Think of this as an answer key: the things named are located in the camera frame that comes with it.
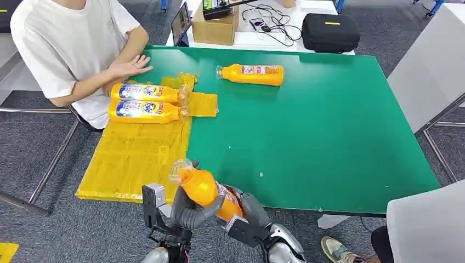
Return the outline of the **person's right hand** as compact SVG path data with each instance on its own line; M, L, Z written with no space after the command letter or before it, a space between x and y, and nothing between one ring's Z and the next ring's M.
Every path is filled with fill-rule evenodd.
M148 66L150 57L137 55L132 61L111 65L108 69L110 74L115 78L128 78L140 75L153 69Z

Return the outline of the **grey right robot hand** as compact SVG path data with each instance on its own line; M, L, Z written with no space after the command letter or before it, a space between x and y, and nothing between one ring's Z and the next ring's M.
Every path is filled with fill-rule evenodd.
M258 228L265 228L270 224L267 212L253 194L229 185L224 186L236 196L243 210L243 218L249 224Z

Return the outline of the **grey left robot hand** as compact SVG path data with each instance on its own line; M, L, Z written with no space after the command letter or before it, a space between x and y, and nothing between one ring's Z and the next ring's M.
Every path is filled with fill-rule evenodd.
M216 216L220 211L225 197L218 195L216 198L207 204L205 207L199 208L197 204L189 198L185 190L178 186L174 196L174 201L169 218L169 227L182 227L187 230L194 230L200 227L205 221Z

